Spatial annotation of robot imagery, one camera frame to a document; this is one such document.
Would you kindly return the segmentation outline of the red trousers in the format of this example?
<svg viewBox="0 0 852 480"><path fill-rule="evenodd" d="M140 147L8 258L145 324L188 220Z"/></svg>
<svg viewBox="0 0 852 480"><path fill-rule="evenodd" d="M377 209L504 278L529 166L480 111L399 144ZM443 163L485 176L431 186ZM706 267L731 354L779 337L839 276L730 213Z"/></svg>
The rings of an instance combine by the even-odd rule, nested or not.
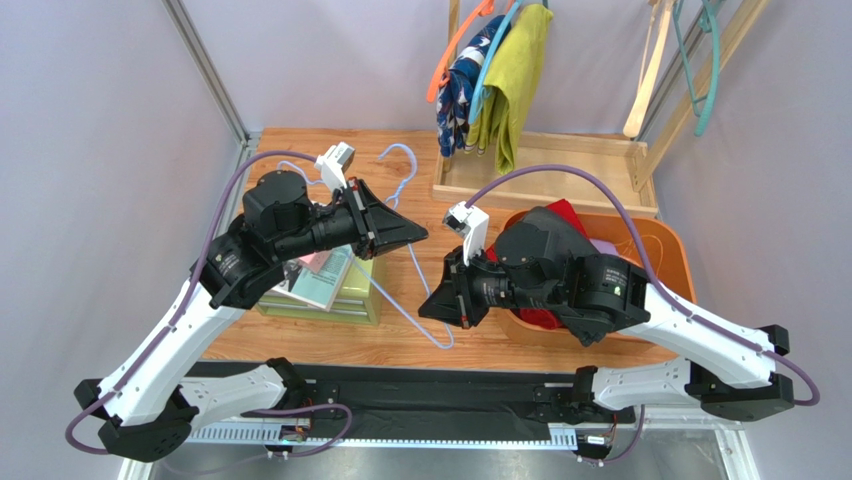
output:
<svg viewBox="0 0 852 480"><path fill-rule="evenodd" d="M566 199L552 202L546 208L556 213L560 218L572 225L585 239L589 239L588 233L583 226L573 205ZM541 309L512 309L512 315L527 325L536 326L544 330L553 331L563 327L559 318L548 310Z"/></svg>

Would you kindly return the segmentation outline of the black trousers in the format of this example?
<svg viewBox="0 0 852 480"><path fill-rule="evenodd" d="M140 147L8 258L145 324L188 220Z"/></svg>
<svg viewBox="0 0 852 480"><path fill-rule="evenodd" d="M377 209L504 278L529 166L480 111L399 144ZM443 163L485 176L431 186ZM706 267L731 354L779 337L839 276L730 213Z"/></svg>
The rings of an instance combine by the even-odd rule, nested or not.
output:
<svg viewBox="0 0 852 480"><path fill-rule="evenodd" d="M545 207L532 208L501 232L494 251L507 267L537 263L558 268L599 253L578 227Z"/></svg>

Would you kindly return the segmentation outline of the purple trousers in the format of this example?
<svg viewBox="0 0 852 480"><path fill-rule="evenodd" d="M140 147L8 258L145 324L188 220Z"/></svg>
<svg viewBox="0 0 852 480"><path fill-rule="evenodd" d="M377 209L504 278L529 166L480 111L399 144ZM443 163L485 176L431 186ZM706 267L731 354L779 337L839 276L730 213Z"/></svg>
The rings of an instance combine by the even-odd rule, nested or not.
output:
<svg viewBox="0 0 852 480"><path fill-rule="evenodd" d="M614 256L620 255L618 248L612 242L600 240L600 239L591 239L590 242L597 249L597 251L601 254L614 255Z"/></svg>

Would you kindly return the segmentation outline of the light blue hanger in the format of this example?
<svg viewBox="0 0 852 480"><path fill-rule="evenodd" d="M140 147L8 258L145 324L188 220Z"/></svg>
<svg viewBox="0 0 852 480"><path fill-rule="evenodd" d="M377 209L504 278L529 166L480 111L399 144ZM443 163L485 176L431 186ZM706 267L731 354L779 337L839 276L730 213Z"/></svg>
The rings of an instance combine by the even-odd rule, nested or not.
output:
<svg viewBox="0 0 852 480"><path fill-rule="evenodd" d="M467 122L470 125L476 122L481 115L486 99L485 80L487 77L487 73L493 63L493 60L496 56L497 51L500 48L501 43L503 42L507 33L511 30L512 20L518 13L522 4L522 1L510 1L508 3L506 12L500 16L500 23L494 24L493 21L491 21L486 26L486 28L490 31L490 35L488 36L488 43L485 45L485 55L482 57L482 61L479 65L478 76L476 78L477 82L470 95L467 115Z"/></svg>

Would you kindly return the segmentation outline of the yellow-green trousers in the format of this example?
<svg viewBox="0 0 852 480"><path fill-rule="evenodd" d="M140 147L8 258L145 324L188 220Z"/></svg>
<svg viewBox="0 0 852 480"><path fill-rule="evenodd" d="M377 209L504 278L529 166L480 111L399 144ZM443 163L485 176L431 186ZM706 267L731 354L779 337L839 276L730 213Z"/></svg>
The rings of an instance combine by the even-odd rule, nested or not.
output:
<svg viewBox="0 0 852 480"><path fill-rule="evenodd" d="M494 153L495 170L516 167L521 134L544 66L553 12L546 1L522 1L485 80L480 117L470 125L465 149Z"/></svg>

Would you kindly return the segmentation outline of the beige hanger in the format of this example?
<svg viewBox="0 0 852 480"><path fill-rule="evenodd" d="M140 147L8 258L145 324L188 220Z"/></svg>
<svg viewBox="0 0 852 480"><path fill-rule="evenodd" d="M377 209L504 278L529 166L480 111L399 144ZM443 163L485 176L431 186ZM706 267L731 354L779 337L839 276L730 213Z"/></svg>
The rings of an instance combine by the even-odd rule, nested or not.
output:
<svg viewBox="0 0 852 480"><path fill-rule="evenodd" d="M651 14L640 62L636 96L622 130L622 134L630 139L638 137L645 122L666 48L675 1L649 1L648 4Z"/></svg>

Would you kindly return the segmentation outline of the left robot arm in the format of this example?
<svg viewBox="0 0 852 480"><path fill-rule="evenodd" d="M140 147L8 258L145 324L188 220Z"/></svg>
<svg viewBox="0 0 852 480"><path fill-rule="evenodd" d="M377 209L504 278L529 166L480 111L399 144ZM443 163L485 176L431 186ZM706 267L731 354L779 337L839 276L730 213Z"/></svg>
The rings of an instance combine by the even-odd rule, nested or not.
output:
<svg viewBox="0 0 852 480"><path fill-rule="evenodd" d="M357 178L314 203L293 171L260 178L243 211L203 248L173 306L111 375L75 389L84 416L102 420L99 455L154 462L195 431L262 410L293 413L306 383L274 358L242 374L191 382L187 376L212 342L285 278L287 262L348 246L370 260L425 240L427 230L391 209Z"/></svg>

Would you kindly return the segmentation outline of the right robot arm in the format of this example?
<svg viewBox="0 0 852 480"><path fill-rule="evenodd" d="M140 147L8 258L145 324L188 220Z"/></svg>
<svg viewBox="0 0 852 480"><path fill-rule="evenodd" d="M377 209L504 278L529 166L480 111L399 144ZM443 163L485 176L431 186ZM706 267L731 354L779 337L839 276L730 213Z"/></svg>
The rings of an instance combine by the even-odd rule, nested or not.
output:
<svg viewBox="0 0 852 480"><path fill-rule="evenodd" d="M753 422L794 405L791 379L776 370L789 348L783 328L740 327L677 297L545 207L501 232L492 253L465 246L448 253L441 282L418 313L469 329L493 309L549 312L585 346L619 332L675 353L643 367L577 370L568 404L580 417L689 405Z"/></svg>

